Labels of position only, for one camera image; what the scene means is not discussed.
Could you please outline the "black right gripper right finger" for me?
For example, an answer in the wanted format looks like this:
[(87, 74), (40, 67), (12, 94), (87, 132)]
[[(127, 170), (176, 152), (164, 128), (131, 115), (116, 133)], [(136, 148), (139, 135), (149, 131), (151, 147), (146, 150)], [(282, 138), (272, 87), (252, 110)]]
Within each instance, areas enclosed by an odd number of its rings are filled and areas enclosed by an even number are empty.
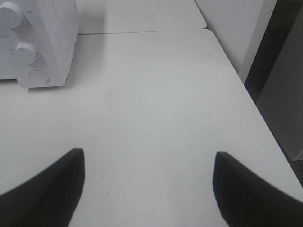
[(301, 227), (303, 204), (256, 175), (227, 152), (217, 152), (213, 191), (230, 227)]

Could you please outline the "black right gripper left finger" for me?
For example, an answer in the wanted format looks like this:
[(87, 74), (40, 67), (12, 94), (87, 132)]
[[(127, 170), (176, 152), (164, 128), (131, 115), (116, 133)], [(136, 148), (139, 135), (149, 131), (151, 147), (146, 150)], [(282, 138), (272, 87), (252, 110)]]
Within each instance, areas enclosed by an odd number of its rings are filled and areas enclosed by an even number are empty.
[(67, 227), (83, 192), (85, 157), (74, 148), (0, 196), (2, 227)]

